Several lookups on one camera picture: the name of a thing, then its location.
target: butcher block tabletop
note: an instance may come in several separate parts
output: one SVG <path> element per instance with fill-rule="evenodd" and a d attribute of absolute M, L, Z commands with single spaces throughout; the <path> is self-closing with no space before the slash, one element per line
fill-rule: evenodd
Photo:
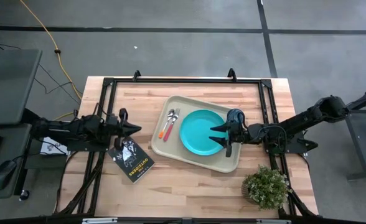
<path fill-rule="evenodd" d="M 104 77 L 88 77 L 79 116 L 93 113 L 100 99 L 103 79 Z M 275 78 L 271 81 L 281 122 L 295 115 L 288 80 Z M 106 94 L 105 111 L 110 92 L 111 87 Z M 259 165 L 270 166 L 269 157 L 262 145 L 243 145 L 238 167 L 227 174 L 154 153 L 151 137 L 164 102 L 172 95 L 239 108 L 245 113 L 248 125 L 263 122 L 258 86 L 254 84 L 119 83 L 113 112 L 118 114 L 120 108 L 126 108 L 128 121 L 142 127 L 140 132 L 131 137 L 155 161 L 155 165 L 133 184 L 106 154 L 95 216 L 277 218 L 276 210 L 259 210 L 241 195 L 240 187 L 244 177 L 254 174 Z M 265 98 L 270 110 L 267 91 Z M 59 209 L 63 209 L 81 187 L 87 157 L 87 152 L 78 152 L 70 160 L 63 177 Z M 296 154 L 287 154 L 286 158 L 293 189 L 308 209 L 317 213 L 306 163 Z M 86 210 L 91 194 L 92 188 L 88 191 Z"/>

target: small succulent plant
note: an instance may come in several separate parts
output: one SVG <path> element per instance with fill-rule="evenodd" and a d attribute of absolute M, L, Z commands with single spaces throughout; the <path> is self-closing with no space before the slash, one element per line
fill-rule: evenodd
<path fill-rule="evenodd" d="M 288 192 L 291 192 L 286 179 L 278 170 L 259 166 L 257 173 L 246 176 L 243 181 L 243 188 L 248 189 L 243 193 L 248 194 L 244 197 L 253 200 L 259 205 L 259 209 L 282 208 L 287 201 Z"/>

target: teal plate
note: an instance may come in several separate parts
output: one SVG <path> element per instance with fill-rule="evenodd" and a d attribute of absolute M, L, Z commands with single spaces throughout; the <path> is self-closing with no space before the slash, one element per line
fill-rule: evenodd
<path fill-rule="evenodd" d="M 180 136 L 183 145 L 194 154 L 210 156 L 223 149 L 221 145 L 209 139 L 209 136 L 227 138 L 227 133 L 212 131 L 210 128 L 224 123 L 217 113 L 210 110 L 197 110 L 187 115 L 182 124 Z"/>

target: book cover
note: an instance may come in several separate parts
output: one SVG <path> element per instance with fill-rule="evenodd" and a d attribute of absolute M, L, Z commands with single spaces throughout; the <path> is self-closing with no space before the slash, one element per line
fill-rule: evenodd
<path fill-rule="evenodd" d="M 154 161 L 132 138 L 125 138 L 123 150 L 110 149 L 108 154 L 129 179 L 136 183 L 153 165 Z"/>

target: beige tray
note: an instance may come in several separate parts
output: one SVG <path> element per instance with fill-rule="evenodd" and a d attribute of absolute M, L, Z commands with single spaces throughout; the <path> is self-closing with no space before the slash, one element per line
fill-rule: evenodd
<path fill-rule="evenodd" d="M 169 139 L 164 142 L 158 138 L 158 134 L 167 121 L 167 113 L 170 109 L 180 108 L 179 119 L 176 120 L 174 127 L 169 135 Z M 237 168 L 238 159 L 240 157 L 241 144 L 234 143 L 232 145 L 232 156 L 227 158 L 226 149 L 222 149 L 218 153 L 211 156 L 199 156 L 190 152 L 182 143 L 179 135 L 181 123 L 184 118 L 191 112 L 196 110 L 212 110 L 226 120 L 227 112 L 230 108 L 219 106 L 200 100 L 193 100 L 184 96 L 171 96 L 165 103 L 159 116 L 158 123 L 154 134 L 151 138 L 151 147 L 155 153 L 172 159 L 188 162 L 197 166 L 216 170 L 219 172 L 231 172 Z"/>

